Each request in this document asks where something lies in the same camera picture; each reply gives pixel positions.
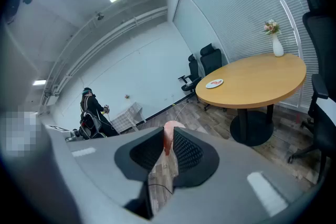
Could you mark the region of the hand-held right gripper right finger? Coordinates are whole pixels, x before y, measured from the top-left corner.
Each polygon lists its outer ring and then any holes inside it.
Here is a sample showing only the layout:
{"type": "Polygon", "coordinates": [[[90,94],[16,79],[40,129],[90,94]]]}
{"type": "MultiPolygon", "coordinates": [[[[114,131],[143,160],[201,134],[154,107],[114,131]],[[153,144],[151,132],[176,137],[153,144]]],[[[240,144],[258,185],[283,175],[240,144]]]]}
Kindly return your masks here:
{"type": "Polygon", "coordinates": [[[219,166],[217,150],[185,128],[174,128],[173,152],[178,166],[178,175],[173,179],[174,188],[199,186],[206,182],[219,166]]]}

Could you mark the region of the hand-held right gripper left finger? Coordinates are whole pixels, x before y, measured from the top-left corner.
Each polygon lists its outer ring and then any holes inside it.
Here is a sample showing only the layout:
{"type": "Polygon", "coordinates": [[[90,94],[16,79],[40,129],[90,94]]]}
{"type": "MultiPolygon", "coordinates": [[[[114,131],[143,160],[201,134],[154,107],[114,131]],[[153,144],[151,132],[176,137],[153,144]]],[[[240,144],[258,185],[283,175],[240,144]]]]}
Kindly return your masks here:
{"type": "Polygon", "coordinates": [[[137,198],[128,201],[124,208],[145,219],[153,217],[148,175],[162,154],[163,141],[163,127],[151,131],[146,129],[144,136],[122,145],[114,155],[114,161],[124,176],[141,183],[137,198]]]}

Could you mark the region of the white vase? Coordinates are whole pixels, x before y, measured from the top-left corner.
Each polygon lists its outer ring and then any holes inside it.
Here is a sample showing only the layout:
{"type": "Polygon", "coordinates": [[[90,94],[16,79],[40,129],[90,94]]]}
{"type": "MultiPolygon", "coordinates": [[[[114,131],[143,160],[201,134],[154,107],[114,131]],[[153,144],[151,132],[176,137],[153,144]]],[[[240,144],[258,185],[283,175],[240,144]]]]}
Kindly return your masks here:
{"type": "Polygon", "coordinates": [[[272,34],[272,48],[276,57],[282,57],[284,55],[284,50],[277,34],[272,34]]]}

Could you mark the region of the white ceiling pipes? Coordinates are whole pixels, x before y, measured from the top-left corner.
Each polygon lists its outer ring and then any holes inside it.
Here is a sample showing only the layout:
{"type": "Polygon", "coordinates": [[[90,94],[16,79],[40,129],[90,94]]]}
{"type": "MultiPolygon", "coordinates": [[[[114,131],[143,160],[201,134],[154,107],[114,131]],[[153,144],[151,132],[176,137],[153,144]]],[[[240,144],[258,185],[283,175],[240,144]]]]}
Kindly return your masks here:
{"type": "Polygon", "coordinates": [[[70,78],[108,43],[133,28],[166,14],[167,6],[161,6],[136,16],[125,17],[124,9],[103,20],[91,19],[70,39],[57,58],[48,74],[39,104],[45,106],[52,95],[58,95],[70,78]]]}

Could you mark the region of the black office chair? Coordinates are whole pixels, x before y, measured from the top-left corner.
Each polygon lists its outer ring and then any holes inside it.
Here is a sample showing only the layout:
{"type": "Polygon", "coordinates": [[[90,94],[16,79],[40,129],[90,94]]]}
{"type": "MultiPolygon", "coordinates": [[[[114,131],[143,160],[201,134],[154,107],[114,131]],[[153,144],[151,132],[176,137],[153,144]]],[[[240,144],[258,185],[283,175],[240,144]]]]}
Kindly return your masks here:
{"type": "Polygon", "coordinates": [[[313,122],[303,121],[313,134],[311,146],[289,156],[291,164],[304,154],[321,152],[319,179],[324,176],[327,158],[336,159],[336,14],[327,0],[307,0],[309,11],[302,22],[313,43],[318,73],[311,76],[313,95],[308,114],[313,122]]]}
{"type": "MultiPolygon", "coordinates": [[[[213,71],[221,68],[223,66],[222,63],[222,52],[220,49],[215,49],[212,44],[209,44],[203,47],[200,50],[200,61],[203,66],[205,76],[209,75],[213,71]]],[[[200,96],[202,94],[202,89],[205,86],[205,82],[203,80],[200,81],[200,84],[196,87],[197,97],[205,103],[203,107],[204,111],[207,111],[208,107],[210,106],[209,103],[205,102],[205,99],[200,96]]]]}
{"type": "Polygon", "coordinates": [[[181,76],[178,79],[183,80],[185,85],[181,87],[181,89],[185,92],[191,91],[193,92],[197,86],[197,84],[201,81],[201,76],[198,73],[198,62],[193,55],[188,57],[189,61],[189,69],[190,74],[188,76],[181,76]]]}

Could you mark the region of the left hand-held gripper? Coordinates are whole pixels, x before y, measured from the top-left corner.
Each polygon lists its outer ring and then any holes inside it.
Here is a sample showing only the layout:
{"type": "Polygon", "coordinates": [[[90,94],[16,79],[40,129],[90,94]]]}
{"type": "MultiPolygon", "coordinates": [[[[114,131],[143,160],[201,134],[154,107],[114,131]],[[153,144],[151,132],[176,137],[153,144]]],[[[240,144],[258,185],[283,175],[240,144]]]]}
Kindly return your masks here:
{"type": "Polygon", "coordinates": [[[47,130],[61,136],[66,142],[82,141],[83,137],[80,132],[75,130],[68,130],[57,125],[47,125],[47,130]]]}

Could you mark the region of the orange food piece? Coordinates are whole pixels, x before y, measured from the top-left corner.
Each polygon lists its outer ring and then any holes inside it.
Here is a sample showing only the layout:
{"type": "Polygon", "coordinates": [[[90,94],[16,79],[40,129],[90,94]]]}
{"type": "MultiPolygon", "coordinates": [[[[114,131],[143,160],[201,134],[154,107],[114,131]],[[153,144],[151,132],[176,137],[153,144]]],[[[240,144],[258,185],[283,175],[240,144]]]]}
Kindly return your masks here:
{"type": "Polygon", "coordinates": [[[171,145],[174,139],[174,128],[175,127],[185,128],[185,126],[178,121],[168,121],[164,125],[163,146],[164,146],[164,152],[166,156],[169,156],[170,154],[171,145]]]}

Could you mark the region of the round wooden table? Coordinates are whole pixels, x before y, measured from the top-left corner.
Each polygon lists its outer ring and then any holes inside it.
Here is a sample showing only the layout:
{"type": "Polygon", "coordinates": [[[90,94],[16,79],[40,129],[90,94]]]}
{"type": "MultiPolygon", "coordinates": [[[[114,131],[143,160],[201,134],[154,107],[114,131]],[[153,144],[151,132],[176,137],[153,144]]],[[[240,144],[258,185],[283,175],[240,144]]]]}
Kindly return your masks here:
{"type": "Polygon", "coordinates": [[[296,55],[276,57],[260,54],[231,62],[204,77],[201,97],[210,105],[236,109],[230,124],[233,139],[247,146],[258,146],[274,131],[274,105],[296,93],[304,84],[307,68],[296,55]],[[206,84],[223,79],[218,87],[206,84]]]}

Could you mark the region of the pink flower bouquet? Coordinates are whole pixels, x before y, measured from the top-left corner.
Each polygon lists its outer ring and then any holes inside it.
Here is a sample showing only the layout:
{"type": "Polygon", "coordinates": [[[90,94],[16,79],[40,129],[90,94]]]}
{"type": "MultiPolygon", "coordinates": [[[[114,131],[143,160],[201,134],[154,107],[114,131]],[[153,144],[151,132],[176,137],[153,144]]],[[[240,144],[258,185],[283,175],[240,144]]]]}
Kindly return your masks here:
{"type": "Polygon", "coordinates": [[[266,21],[264,24],[264,32],[266,35],[273,35],[281,33],[280,25],[273,19],[266,21]]]}

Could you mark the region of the white plate with food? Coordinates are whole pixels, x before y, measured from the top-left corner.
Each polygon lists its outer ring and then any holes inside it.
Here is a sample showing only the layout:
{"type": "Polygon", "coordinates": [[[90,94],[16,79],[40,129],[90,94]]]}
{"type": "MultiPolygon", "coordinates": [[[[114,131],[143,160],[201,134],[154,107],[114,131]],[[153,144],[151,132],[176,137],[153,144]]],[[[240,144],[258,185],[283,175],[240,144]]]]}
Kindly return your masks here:
{"type": "Polygon", "coordinates": [[[207,89],[215,88],[215,87],[211,87],[211,85],[210,85],[211,82],[209,82],[209,83],[206,84],[206,88],[207,88],[207,89]]]}

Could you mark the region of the white wall junction box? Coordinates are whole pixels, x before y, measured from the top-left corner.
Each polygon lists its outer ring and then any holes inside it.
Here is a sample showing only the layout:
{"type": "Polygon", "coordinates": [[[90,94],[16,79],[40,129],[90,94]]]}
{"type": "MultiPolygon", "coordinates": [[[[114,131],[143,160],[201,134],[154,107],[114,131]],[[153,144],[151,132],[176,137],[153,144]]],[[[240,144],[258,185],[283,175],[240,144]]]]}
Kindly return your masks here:
{"type": "Polygon", "coordinates": [[[51,106],[56,104],[59,96],[58,95],[50,95],[49,97],[46,98],[46,101],[44,103],[45,106],[51,106]]]}

